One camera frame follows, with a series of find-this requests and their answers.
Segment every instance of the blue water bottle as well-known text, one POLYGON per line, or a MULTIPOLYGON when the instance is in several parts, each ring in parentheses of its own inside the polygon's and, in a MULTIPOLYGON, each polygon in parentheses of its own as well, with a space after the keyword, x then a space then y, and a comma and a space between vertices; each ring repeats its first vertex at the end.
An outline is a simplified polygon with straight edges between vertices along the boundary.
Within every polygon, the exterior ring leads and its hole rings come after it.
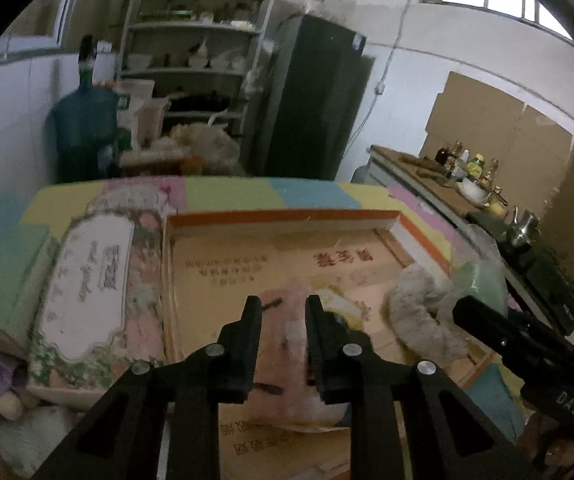
POLYGON ((52 111, 58 153, 58 182, 111 178, 117 174, 118 95, 92 85, 96 44, 91 36, 80 43, 80 86, 52 111))

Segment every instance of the window frame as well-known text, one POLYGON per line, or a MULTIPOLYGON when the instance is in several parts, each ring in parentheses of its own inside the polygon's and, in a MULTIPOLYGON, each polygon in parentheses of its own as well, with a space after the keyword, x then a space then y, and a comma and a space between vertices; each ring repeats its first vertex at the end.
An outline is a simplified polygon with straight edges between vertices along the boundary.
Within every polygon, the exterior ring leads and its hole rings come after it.
POLYGON ((64 45, 75 3, 76 0, 60 0, 51 36, 13 38, 5 31, 0 37, 0 66, 33 57, 67 54, 64 45))
POLYGON ((571 46, 574 46, 574 40, 571 40, 570 38, 560 34, 559 32, 556 32, 555 30, 548 28, 548 27, 545 27, 544 25, 541 25, 541 23, 539 23, 540 10, 541 10, 542 4, 538 0, 534 0, 534 20, 533 21, 525 18, 526 0, 522 1, 522 13, 521 13, 520 17, 514 16, 512 14, 506 14, 506 13, 501 12, 499 10, 490 9, 489 8, 490 0, 484 0, 483 6, 481 6, 481 7, 470 5, 470 4, 459 4, 456 2, 446 2, 444 0, 441 0, 439 2, 423 0, 423 2, 424 3, 430 3, 430 4, 438 4, 438 5, 465 7, 467 9, 483 10, 484 12, 490 12, 491 14, 496 14, 497 16, 502 16, 504 18, 510 18, 511 20, 516 20, 517 22, 525 23, 525 25, 529 25, 530 27, 538 28, 539 30, 542 30, 543 32, 547 32, 547 33, 551 34, 555 38, 563 40, 566 43, 570 44, 571 46))

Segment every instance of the black refrigerator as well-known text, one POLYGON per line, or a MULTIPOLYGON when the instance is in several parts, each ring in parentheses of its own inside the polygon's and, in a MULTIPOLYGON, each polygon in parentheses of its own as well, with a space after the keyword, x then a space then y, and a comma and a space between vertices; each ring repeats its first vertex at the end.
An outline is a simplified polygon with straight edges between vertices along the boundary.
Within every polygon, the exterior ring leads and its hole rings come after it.
POLYGON ((256 172, 333 180, 350 134, 348 107, 366 38, 314 16, 290 18, 281 32, 256 172))

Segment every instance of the metal screw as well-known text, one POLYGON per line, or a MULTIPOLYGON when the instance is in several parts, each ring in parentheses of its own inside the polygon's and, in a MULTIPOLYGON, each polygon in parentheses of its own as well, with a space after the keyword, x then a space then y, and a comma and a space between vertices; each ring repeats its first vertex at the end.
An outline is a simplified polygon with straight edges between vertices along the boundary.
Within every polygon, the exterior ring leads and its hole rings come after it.
POLYGON ((421 361, 416 365, 416 368, 423 375, 434 375, 436 373, 436 365, 431 361, 421 361))
POLYGON ((356 343, 347 343, 345 346, 343 346, 343 354, 345 354, 347 357, 356 357, 362 353, 363 349, 356 343))
POLYGON ((225 353, 225 347, 222 346, 221 344, 214 343, 209 345, 205 349, 205 352, 209 357, 218 357, 225 353))
POLYGON ((147 361, 136 361, 131 365, 131 371, 134 375, 144 375, 151 369, 151 365, 147 361))

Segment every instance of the cardboard box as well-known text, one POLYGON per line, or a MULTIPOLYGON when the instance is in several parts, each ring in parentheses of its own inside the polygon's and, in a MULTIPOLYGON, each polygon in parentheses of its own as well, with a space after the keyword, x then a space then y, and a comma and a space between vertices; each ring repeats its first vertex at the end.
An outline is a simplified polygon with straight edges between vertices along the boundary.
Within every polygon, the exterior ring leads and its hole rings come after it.
MULTIPOLYGON (((376 352, 394 362, 413 362, 381 318, 385 294, 413 261, 438 282, 448 280, 447 261, 395 211, 170 216, 164 245, 163 272, 169 281, 163 308, 172 362, 214 342, 224 324, 240 318, 248 295, 262 295, 294 280, 312 290, 335 287, 348 300, 361 303, 364 330, 376 352)), ((491 358, 483 349, 474 353, 447 370, 459 384, 472 380, 491 358)), ((221 467, 229 480, 326 479, 349 469, 349 431, 297 433, 257 426, 251 408, 249 402, 219 407, 221 467)))
POLYGON ((534 108, 490 85, 451 72, 427 121, 421 156, 457 140, 499 161, 495 184, 510 206, 544 216, 558 193, 572 136, 534 108))

